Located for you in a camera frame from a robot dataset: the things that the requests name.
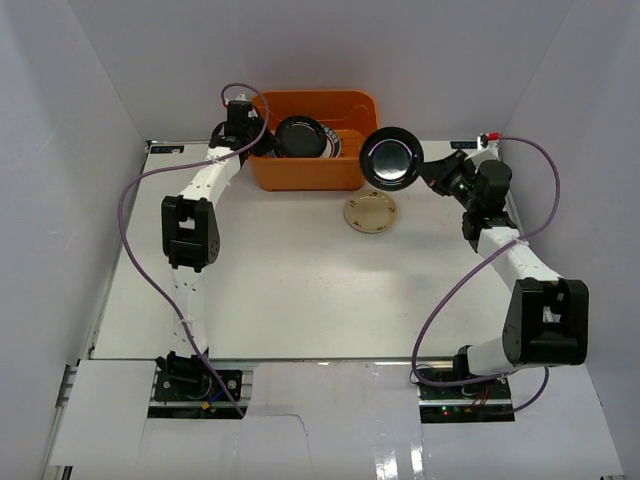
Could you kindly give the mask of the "black plate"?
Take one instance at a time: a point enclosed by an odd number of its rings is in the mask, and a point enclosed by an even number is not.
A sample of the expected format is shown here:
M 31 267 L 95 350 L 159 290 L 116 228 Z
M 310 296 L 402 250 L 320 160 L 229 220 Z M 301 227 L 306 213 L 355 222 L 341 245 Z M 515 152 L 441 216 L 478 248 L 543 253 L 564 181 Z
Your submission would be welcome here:
M 304 115 L 284 119 L 278 125 L 275 137 L 277 152 L 284 158 L 318 158 L 327 145 L 321 124 Z
M 406 129 L 384 127 L 364 141 L 359 165 L 366 181 L 383 191 L 400 191 L 418 178 L 418 166 L 424 161 L 420 141 Z

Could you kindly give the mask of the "green rimmed white plate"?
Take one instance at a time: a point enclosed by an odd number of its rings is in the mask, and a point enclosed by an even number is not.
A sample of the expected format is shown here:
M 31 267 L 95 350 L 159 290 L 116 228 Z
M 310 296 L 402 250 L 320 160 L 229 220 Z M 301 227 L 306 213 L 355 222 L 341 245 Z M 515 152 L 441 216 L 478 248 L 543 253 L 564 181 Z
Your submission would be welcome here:
M 322 124 L 326 136 L 326 146 L 321 155 L 322 158 L 337 158 L 341 154 L 341 139 L 335 130 Z

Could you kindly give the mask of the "beige small plate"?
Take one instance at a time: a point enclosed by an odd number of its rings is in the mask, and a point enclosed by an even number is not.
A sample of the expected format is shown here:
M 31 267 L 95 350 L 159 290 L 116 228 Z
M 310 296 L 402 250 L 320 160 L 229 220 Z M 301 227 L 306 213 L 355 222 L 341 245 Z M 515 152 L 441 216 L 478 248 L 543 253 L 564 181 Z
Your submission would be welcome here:
M 365 234 L 380 234 L 395 223 L 399 208 L 386 192 L 366 188 L 354 192 L 344 203 L 343 215 L 349 226 Z

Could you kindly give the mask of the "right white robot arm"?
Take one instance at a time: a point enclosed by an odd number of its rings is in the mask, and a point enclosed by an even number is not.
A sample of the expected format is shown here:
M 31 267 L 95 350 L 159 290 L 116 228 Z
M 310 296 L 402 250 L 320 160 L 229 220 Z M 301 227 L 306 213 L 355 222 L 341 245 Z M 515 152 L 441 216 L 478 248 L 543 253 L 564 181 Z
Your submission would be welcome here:
M 423 163 L 418 172 L 435 193 L 464 207 L 464 238 L 511 290 L 501 333 L 461 347 L 444 386 L 472 399 L 502 374 L 582 364 L 588 351 L 589 290 L 583 281 L 546 266 L 520 235 L 505 209 L 511 169 L 497 159 L 474 164 L 458 150 Z

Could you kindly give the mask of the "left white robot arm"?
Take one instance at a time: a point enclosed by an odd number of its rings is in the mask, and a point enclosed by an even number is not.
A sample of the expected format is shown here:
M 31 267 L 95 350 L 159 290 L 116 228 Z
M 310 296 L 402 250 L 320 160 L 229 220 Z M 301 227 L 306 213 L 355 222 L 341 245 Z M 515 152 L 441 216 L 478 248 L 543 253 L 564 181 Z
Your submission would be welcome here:
M 176 196 L 161 202 L 163 253 L 171 267 L 174 303 L 173 340 L 158 367 L 177 379 L 188 398 L 199 399 L 211 387 L 211 374 L 199 354 L 208 352 L 205 328 L 206 268 L 220 251 L 215 206 L 249 154 L 271 140 L 264 119 L 253 104 L 240 96 L 227 103 L 227 119 L 212 132 L 205 165 Z

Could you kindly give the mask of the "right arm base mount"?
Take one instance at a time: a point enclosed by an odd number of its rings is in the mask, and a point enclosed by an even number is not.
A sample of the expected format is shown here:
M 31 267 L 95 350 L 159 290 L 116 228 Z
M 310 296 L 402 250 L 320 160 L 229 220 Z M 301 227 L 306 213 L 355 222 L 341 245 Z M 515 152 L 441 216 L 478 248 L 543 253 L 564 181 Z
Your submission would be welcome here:
M 409 380 L 418 390 L 423 425 L 515 421 L 511 390 L 505 379 L 460 387 L 436 387 L 419 382 L 411 372 Z

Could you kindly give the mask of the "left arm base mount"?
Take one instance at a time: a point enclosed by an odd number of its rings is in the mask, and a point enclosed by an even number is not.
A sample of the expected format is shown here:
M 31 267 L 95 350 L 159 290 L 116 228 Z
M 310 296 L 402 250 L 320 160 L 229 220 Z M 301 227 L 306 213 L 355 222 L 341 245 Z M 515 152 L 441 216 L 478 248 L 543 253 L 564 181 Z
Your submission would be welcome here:
M 153 400 L 161 403 L 200 402 L 211 408 L 220 401 L 241 399 L 243 373 L 218 369 L 213 374 L 197 355 L 177 356 L 170 352 L 155 359 L 157 378 Z

